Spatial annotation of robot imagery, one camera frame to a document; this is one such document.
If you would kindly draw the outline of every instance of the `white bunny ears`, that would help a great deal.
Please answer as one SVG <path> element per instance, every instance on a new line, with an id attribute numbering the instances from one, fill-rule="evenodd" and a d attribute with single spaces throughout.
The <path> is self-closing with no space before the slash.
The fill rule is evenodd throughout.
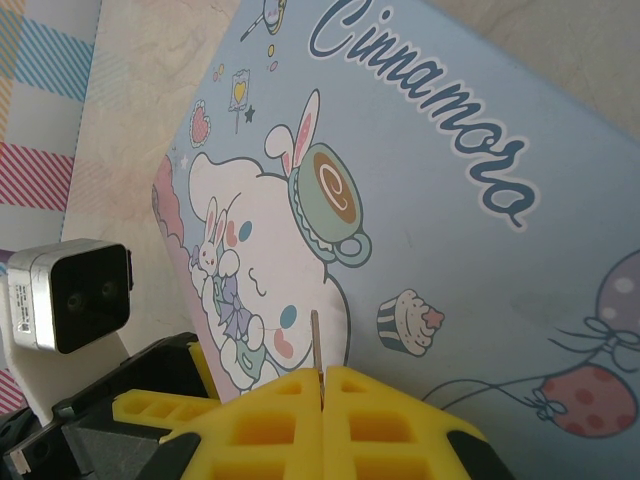
<path id="1" fill-rule="evenodd" d="M 313 134 L 318 124 L 320 113 L 320 92 L 316 89 L 311 93 L 307 106 L 304 108 L 295 143 L 291 130 L 286 125 L 277 125 L 267 135 L 264 150 L 270 158 L 282 158 L 282 167 L 288 177 L 294 168 L 302 163 L 304 155 L 311 146 Z"/>
<path id="2" fill-rule="evenodd" d="M 211 242 L 216 247 L 220 245 L 226 227 L 227 211 L 222 210 L 222 212 L 220 212 L 220 217 L 218 218 L 218 202 L 216 201 L 216 198 L 213 197 L 209 201 L 209 208 L 207 208 L 207 218 L 204 227 L 204 243 Z"/>

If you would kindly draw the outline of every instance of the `character eye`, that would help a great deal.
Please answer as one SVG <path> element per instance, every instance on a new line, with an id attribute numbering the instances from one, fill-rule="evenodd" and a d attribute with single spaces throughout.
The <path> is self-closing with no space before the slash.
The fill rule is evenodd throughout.
<path id="1" fill-rule="evenodd" d="M 246 221 L 240 227 L 240 231 L 238 232 L 238 240 L 241 242 L 246 241 L 251 235 L 251 231 L 253 230 L 253 224 L 250 221 Z"/>
<path id="2" fill-rule="evenodd" d="M 291 328 L 298 318 L 298 310 L 293 305 L 287 305 L 280 314 L 280 326 L 284 329 Z"/>

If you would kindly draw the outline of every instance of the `pink cloud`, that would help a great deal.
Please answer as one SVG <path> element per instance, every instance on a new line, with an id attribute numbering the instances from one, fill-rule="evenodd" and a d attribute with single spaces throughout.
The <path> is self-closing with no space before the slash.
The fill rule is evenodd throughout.
<path id="1" fill-rule="evenodd" d="M 160 164 L 153 191 L 153 210 L 158 223 L 164 222 L 169 235 L 176 235 L 180 245 L 184 241 L 184 225 L 180 218 L 180 201 L 173 190 L 171 160 L 165 156 Z"/>

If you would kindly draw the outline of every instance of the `striped fabric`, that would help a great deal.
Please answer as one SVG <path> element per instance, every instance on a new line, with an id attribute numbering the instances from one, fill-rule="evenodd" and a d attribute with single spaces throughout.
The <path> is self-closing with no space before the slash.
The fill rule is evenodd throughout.
<path id="1" fill-rule="evenodd" d="M 1 146 L 0 203 L 63 212 L 73 158 L 18 145 Z"/>
<path id="2" fill-rule="evenodd" d="M 24 15 L 24 0 L 0 0 L 0 8 Z"/>
<path id="3" fill-rule="evenodd" d="M 13 82 L 10 79 L 0 76 L 0 142 L 4 141 L 4 132 L 9 125 L 12 87 Z"/>
<path id="4" fill-rule="evenodd" d="M 84 102 L 92 55 L 93 45 L 25 19 L 16 80 Z"/>
<path id="5" fill-rule="evenodd" d="M 8 370 L 0 370 L 0 414 L 13 412 L 25 406 L 20 388 Z"/>
<path id="6" fill-rule="evenodd" d="M 7 79 L 14 78 L 21 29 L 22 15 L 0 7 L 0 75 Z"/>

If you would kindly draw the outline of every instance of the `red polka dot balloon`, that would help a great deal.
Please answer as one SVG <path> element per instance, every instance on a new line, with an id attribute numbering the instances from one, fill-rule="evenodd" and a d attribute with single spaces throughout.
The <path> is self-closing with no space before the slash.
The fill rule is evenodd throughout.
<path id="1" fill-rule="evenodd" d="M 620 261 L 602 281 L 596 310 L 613 330 L 640 335 L 640 251 Z M 630 348 L 640 350 L 640 344 Z"/>
<path id="2" fill-rule="evenodd" d="M 534 393 L 540 418 L 580 437 L 616 435 L 638 415 L 636 398 L 624 381 L 596 365 L 548 377 Z"/>

